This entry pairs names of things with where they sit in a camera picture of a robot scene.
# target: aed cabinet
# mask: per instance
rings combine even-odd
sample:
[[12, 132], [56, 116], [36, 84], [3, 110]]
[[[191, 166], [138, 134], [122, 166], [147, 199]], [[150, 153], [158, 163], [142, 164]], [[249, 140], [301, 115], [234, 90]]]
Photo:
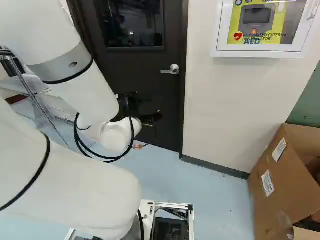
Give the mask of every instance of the aed cabinet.
[[320, 23], [320, 0], [217, 2], [212, 57], [303, 58]]

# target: door handle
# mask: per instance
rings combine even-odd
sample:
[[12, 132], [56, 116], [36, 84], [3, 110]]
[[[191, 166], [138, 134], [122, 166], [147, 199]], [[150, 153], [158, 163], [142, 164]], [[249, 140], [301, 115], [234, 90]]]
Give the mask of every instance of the door handle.
[[160, 70], [160, 73], [162, 74], [171, 74], [171, 75], [177, 75], [180, 73], [180, 67], [178, 64], [172, 64], [170, 66], [170, 70]]

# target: small orange object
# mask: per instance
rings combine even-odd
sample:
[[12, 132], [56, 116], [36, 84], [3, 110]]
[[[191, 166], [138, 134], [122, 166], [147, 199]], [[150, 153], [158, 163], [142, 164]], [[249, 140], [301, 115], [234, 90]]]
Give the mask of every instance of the small orange object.
[[253, 28], [252, 31], [251, 31], [251, 33], [252, 33], [252, 34], [257, 34], [257, 33], [258, 33], [258, 29]]
[[132, 148], [133, 148], [134, 150], [140, 150], [140, 149], [142, 149], [142, 144], [137, 143], [137, 144], [133, 145]]

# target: baseboard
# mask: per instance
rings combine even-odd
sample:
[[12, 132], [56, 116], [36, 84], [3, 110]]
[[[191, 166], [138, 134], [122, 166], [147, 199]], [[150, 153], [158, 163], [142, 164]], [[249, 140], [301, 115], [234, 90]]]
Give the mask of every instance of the baseboard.
[[223, 173], [223, 174], [226, 174], [226, 175], [230, 175], [232, 177], [236, 177], [236, 178], [239, 178], [239, 179], [247, 180], [249, 178], [249, 176], [250, 176], [249, 173], [244, 172], [244, 171], [235, 170], [235, 169], [232, 169], [232, 168], [228, 168], [228, 167], [225, 167], [225, 166], [217, 165], [217, 164], [214, 164], [214, 163], [211, 163], [211, 162], [207, 162], [207, 161], [202, 161], [200, 159], [197, 159], [197, 158], [194, 158], [194, 157], [190, 157], [190, 156], [186, 156], [186, 155], [183, 155], [181, 160], [186, 162], [186, 163], [189, 163], [189, 164], [197, 165], [199, 167], [203, 167], [203, 168], [206, 168], [206, 169], [217, 171], [217, 172], [220, 172], [220, 173]]

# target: yellow aed sign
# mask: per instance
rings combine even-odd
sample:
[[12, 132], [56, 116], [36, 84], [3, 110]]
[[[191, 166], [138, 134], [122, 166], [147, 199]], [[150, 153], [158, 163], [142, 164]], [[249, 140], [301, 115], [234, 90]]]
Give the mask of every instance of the yellow aed sign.
[[281, 44], [287, 3], [234, 0], [227, 44]]

